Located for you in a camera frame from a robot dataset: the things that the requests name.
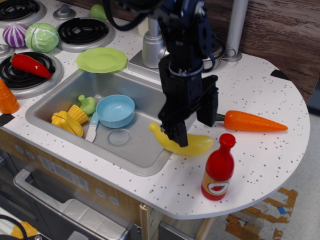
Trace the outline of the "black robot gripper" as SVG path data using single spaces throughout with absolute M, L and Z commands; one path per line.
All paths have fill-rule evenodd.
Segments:
M 171 60 L 163 58 L 159 63 L 162 91 L 166 102 L 158 118 L 167 137 L 180 147 L 188 146 L 185 120 L 196 113 L 197 120 L 212 127 L 218 110 L 216 75 L 202 77 L 202 69 L 190 73 L 171 71 Z

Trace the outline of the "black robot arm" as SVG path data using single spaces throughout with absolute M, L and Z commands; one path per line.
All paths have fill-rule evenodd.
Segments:
M 208 20 L 207 6 L 202 0 L 118 0 L 116 3 L 128 12 L 137 13 L 132 22 L 117 25 L 111 2 L 104 0 L 106 17 L 117 30 L 131 30 L 146 17 L 159 24 L 169 54 L 159 62 L 166 102 L 158 118 L 168 138 L 180 147 L 186 147 L 185 120 L 196 113 L 201 123 L 211 127 L 218 109 L 218 77 L 202 77 L 204 59 L 213 57 L 216 40 Z

